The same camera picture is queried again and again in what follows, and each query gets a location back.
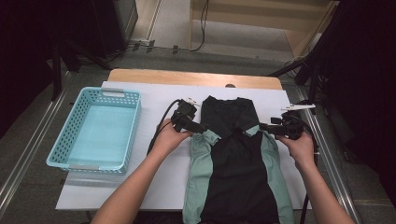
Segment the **person's right hand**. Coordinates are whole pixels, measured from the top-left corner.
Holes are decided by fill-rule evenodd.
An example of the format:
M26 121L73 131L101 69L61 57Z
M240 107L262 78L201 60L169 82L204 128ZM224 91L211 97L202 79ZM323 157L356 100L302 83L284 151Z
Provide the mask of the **person's right hand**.
M297 140L291 140L285 136L277 135L276 139L289 148L290 155L296 162L297 169L315 166L314 142L311 135L303 132Z

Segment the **basket handle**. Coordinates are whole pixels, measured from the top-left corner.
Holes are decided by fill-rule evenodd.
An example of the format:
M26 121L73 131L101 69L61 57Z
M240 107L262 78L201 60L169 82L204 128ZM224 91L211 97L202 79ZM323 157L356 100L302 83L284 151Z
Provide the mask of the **basket handle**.
M101 88L101 91L105 96L125 97L123 89Z
M99 170L99 166L70 164L69 165L69 169L98 171Z

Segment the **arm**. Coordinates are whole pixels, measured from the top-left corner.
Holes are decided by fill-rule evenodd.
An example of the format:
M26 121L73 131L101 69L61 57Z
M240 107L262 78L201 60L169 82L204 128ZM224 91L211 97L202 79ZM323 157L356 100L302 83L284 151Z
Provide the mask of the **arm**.
M168 122L170 119L166 119L163 125ZM150 153L105 201L92 224L132 223L161 163L189 136L190 132L177 133L171 124L166 125Z
M300 171L306 192L318 223L354 223L340 203L332 195L314 162L314 145L309 134L303 133L298 140L277 136L290 151Z

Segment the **metal rail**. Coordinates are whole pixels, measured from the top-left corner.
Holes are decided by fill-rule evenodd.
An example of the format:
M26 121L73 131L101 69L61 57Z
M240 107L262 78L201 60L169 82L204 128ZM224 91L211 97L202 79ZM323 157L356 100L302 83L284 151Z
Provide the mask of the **metal rail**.
M55 115L57 114L59 107L61 106L64 97L67 93L68 86L72 81L72 74L70 72L66 72L63 77L64 87L61 91L60 95L54 101L51 101L47 107L47 110L37 125L35 132L33 133L29 143L25 147L22 152L20 158L15 164L14 168L11 171L11 174L8 176L5 184L0 189L0 220L3 217L6 209L11 202L12 197L17 191L18 185L21 183L27 169L29 168L30 163L37 150L40 147L40 144L47 133Z
M307 95L301 87L297 87L297 92L300 100L307 99ZM314 133L315 138L317 139L319 147L319 152L321 157L323 158L323 163L327 169L329 178L332 182L332 187L335 192L335 196L338 199L338 202L344 206L346 212L349 216L355 221L355 223L360 224L362 223L361 216L357 211L352 198L349 195L349 191L347 190L347 186L344 183L343 179L340 176L340 172L333 160L332 151L329 148L326 138L323 135L320 126L318 124L317 117L312 115L309 110L304 110L304 113L308 119L309 125Z

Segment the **forearm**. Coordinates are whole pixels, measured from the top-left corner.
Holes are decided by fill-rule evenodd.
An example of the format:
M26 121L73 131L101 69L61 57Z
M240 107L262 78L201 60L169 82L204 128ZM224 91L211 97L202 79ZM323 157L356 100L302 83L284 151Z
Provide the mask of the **forearm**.
M132 223L149 185L166 155L150 153L114 191L96 213L92 223Z
M353 223L315 166L302 168L301 174L318 223Z

